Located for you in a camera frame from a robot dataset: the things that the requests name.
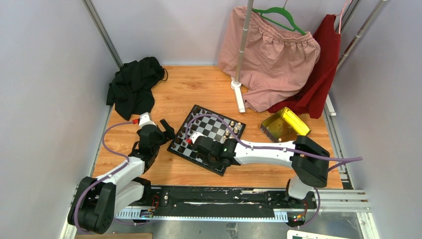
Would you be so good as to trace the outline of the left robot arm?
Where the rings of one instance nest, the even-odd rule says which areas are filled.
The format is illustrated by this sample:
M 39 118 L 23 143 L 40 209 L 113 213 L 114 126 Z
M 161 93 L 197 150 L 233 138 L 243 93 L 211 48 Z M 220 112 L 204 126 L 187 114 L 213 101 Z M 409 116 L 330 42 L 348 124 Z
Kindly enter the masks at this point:
M 67 222 L 80 232 L 105 233 L 117 213 L 131 203 L 146 206 L 152 201 L 151 182 L 140 178 L 147 172 L 162 145 L 175 139 L 175 131 L 165 119 L 162 131 L 145 113 L 132 124 L 139 125 L 132 152 L 111 171 L 93 178 L 86 176 L 78 185 Z

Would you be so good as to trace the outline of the yellow metal tray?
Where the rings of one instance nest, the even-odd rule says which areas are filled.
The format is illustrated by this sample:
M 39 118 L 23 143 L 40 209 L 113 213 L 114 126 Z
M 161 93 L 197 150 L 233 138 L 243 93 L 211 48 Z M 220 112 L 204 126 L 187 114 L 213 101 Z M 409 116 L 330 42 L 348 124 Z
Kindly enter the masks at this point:
M 297 136 L 308 136 L 311 133 L 311 129 L 288 107 L 265 119 L 260 129 L 275 143 L 293 141 Z

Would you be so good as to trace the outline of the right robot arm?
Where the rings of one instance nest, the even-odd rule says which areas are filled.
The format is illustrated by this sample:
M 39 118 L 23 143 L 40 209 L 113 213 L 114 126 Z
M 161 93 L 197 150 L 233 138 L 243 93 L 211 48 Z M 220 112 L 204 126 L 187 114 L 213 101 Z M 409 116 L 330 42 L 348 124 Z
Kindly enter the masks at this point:
M 236 138 L 221 143 L 196 132 L 190 138 L 193 150 L 210 167 L 270 164 L 288 167 L 295 176 L 289 180 L 284 201 L 296 208 L 313 188 L 327 186 L 329 153 L 307 136 L 281 143 L 257 143 Z

